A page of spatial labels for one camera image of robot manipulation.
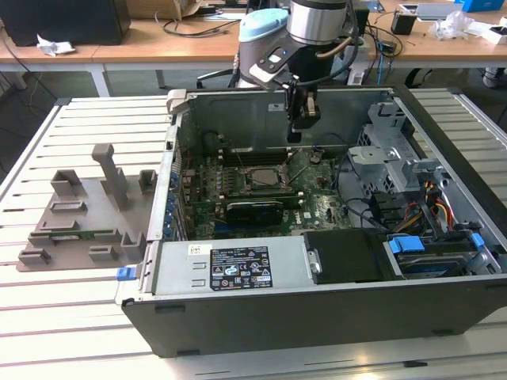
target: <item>blue tab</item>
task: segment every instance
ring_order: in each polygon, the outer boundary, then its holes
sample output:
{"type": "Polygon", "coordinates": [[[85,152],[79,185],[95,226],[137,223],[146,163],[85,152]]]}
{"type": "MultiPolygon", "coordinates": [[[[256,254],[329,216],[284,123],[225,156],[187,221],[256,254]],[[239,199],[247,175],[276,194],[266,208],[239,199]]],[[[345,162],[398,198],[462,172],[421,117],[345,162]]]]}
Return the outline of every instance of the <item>blue tab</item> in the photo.
{"type": "Polygon", "coordinates": [[[484,246],[484,239],[482,238],[481,234],[475,232],[472,234],[471,238],[475,244],[475,248],[481,249],[484,246]]]}
{"type": "Polygon", "coordinates": [[[422,252],[425,250],[421,238],[418,236],[397,236],[389,241],[393,253],[422,252]]]}
{"type": "Polygon", "coordinates": [[[391,251],[393,251],[394,254],[400,253],[402,251],[402,247],[399,246],[396,239],[389,241],[389,246],[391,247],[391,251]]]}
{"type": "Polygon", "coordinates": [[[130,281],[135,279],[135,268],[132,267],[122,267],[118,268],[116,272],[116,279],[118,281],[130,281]]]}

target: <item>yellow wire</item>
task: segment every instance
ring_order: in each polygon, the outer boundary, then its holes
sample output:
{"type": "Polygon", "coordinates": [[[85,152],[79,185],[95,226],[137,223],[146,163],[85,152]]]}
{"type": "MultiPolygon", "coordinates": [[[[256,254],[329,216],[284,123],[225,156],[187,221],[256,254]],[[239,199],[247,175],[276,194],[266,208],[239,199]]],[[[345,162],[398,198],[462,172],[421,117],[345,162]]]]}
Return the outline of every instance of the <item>yellow wire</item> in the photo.
{"type": "Polygon", "coordinates": [[[448,220],[449,220],[449,217],[448,217],[448,213],[447,213],[447,210],[446,208],[444,207],[443,204],[440,204],[440,203],[435,203],[438,207],[440,207],[443,211],[444,211],[444,214],[445,214],[445,222],[448,224],[448,220]]]}
{"type": "Polygon", "coordinates": [[[420,212],[419,214],[415,215],[411,220],[407,221],[404,225],[402,225],[401,227],[399,227],[396,232],[399,232],[401,230],[404,230],[405,228],[407,227],[410,227],[412,226],[417,220],[419,220],[422,216],[422,212],[420,212]]]}

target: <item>floor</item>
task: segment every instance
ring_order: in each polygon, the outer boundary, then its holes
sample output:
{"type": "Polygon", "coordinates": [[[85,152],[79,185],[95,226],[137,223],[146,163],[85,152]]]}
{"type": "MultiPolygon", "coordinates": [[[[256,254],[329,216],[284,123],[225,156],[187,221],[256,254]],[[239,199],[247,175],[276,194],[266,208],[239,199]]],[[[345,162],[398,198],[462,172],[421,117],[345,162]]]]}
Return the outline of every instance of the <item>floor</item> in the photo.
{"type": "MultiPolygon", "coordinates": [[[[170,88],[194,89],[196,78],[207,70],[166,71],[170,88]]],[[[427,71],[422,71],[419,83],[427,71]]],[[[407,70],[393,70],[388,83],[403,83],[407,70]]],[[[373,72],[368,83],[376,82],[373,72]]],[[[3,181],[29,140],[40,126],[54,102],[33,76],[25,76],[28,88],[11,89],[0,97],[0,182],[3,181]]],[[[96,97],[97,92],[88,73],[44,73],[42,82],[56,97],[96,97]]],[[[169,89],[159,89],[154,71],[115,71],[110,74],[115,96],[165,95],[169,89]]],[[[228,78],[206,81],[210,88],[223,88],[228,78]]],[[[507,105],[507,80],[504,89],[488,89],[482,84],[478,70],[437,70],[426,77],[422,87],[460,88],[492,120],[497,120],[507,105]]],[[[507,117],[501,121],[507,131],[507,117]]]]}

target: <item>power supply label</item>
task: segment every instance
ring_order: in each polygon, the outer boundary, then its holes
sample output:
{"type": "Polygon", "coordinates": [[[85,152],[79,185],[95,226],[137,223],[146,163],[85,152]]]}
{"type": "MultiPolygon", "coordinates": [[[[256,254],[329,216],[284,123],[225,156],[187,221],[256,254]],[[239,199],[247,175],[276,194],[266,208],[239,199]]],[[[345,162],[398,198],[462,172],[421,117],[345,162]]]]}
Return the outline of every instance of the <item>power supply label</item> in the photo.
{"type": "Polygon", "coordinates": [[[214,291],[273,287],[268,247],[212,249],[211,257],[214,291]]]}

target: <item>black box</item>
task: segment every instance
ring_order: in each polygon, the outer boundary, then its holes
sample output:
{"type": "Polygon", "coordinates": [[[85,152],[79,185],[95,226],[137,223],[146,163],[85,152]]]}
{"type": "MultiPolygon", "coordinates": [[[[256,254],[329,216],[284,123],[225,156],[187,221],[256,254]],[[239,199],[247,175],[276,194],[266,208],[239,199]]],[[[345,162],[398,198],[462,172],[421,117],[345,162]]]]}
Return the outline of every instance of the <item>black box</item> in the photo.
{"type": "Polygon", "coordinates": [[[119,45],[130,26],[126,0],[1,0],[0,18],[17,46],[44,39],[119,45]]]}
{"type": "Polygon", "coordinates": [[[400,36],[408,36],[412,33],[412,28],[417,16],[415,14],[395,13],[391,31],[400,36]]]}

